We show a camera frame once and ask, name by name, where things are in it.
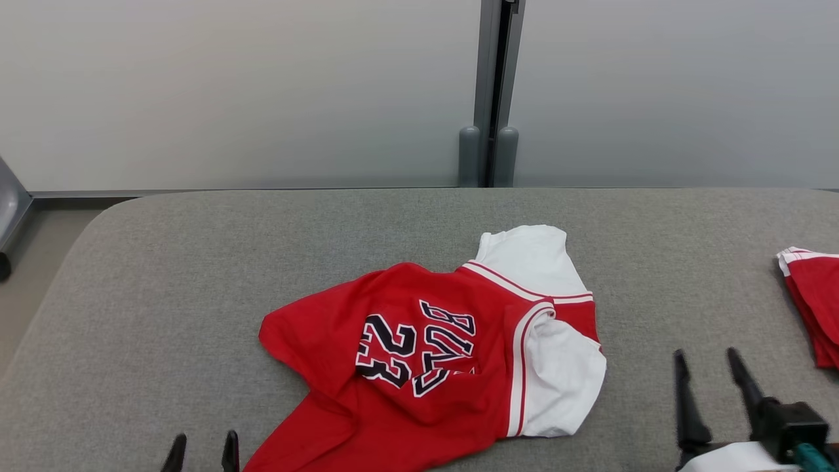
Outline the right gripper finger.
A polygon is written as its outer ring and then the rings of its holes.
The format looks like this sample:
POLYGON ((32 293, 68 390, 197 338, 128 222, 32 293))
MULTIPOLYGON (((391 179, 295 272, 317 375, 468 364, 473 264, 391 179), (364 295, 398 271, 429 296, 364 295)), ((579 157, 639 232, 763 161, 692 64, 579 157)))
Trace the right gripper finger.
POLYGON ((673 362, 675 436, 680 451, 678 466, 683 468, 690 460, 709 450, 712 435, 701 418, 690 388, 690 370, 682 349, 673 353, 673 362))
POLYGON ((766 436, 766 418, 771 409, 770 405, 777 405, 778 401, 775 397, 764 394, 737 349, 729 347, 726 350, 726 358, 733 382, 742 394, 747 420, 751 427, 750 440, 761 441, 766 436))

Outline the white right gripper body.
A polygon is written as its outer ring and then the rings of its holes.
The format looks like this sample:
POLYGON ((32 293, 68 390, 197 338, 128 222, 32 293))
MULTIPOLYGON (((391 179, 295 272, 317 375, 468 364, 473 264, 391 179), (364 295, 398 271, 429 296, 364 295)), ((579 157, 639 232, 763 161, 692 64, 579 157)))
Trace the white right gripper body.
POLYGON ((777 460, 764 441, 680 443, 676 471, 802 471, 794 461, 777 460))

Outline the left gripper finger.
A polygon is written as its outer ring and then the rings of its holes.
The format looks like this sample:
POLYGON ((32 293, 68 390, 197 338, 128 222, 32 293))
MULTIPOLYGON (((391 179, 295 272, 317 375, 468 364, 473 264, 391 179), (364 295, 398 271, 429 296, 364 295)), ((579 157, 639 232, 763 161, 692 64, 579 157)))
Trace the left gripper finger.
POLYGON ((187 436, 185 433, 176 435, 160 471, 181 472, 185 463, 186 446, 187 436))
POLYGON ((229 430, 225 437, 223 446, 222 471, 224 472, 240 472, 240 457, 239 457, 239 434, 235 430, 229 430))

